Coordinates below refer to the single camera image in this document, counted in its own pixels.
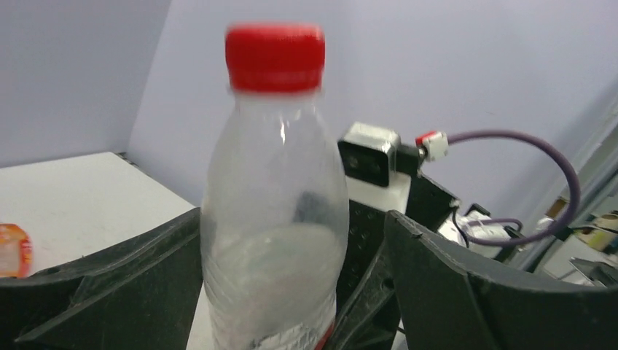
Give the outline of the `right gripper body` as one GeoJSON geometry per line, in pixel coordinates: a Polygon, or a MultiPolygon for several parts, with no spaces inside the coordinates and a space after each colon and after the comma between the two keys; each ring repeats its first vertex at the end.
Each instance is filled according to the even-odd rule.
{"type": "Polygon", "coordinates": [[[327,349],[390,349],[399,332],[389,238],[399,222],[437,229],[459,199],[427,176],[398,175],[389,187],[348,180],[350,230],[337,283],[337,311],[327,349]]]}

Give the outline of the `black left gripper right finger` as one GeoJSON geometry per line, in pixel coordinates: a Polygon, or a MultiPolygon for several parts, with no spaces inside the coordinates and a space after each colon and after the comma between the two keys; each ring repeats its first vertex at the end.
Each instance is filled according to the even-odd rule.
{"type": "Polygon", "coordinates": [[[615,349],[617,288],[519,271],[420,225],[388,248],[410,349],[615,349]]]}

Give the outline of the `crushed orange label bottle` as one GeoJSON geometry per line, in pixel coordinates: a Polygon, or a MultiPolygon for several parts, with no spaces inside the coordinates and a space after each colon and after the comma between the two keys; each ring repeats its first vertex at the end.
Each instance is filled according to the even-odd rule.
{"type": "Polygon", "coordinates": [[[33,262],[30,236],[15,224],[1,223],[1,277],[25,278],[33,262]]]}

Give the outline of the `red label clear bottle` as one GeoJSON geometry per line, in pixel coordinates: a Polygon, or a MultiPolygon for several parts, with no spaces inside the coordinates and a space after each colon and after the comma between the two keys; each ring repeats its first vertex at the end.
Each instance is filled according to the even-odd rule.
{"type": "Polygon", "coordinates": [[[215,349],[320,349],[337,309],[349,202],[319,113],[326,44],[306,23],[235,23],[234,108],[208,166],[200,248],[215,349]]]}

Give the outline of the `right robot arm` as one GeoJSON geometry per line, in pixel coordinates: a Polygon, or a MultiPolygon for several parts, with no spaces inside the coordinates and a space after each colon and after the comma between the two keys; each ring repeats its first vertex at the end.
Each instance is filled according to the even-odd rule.
{"type": "Polygon", "coordinates": [[[392,349],[399,344],[401,311],[385,238],[390,210],[456,244],[464,244],[462,233],[494,239],[520,235],[515,220],[492,220],[480,206],[471,206],[465,216],[457,214],[460,201],[422,174],[396,173],[387,187],[349,177],[347,186],[348,252],[337,285],[337,316],[324,349],[392,349]]]}

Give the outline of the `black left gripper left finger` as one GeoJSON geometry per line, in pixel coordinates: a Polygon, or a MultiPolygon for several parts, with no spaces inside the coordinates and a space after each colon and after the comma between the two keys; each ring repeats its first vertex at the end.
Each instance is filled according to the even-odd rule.
{"type": "Polygon", "coordinates": [[[1,280],[3,349],[185,349],[202,288],[200,211],[1,280]]]}

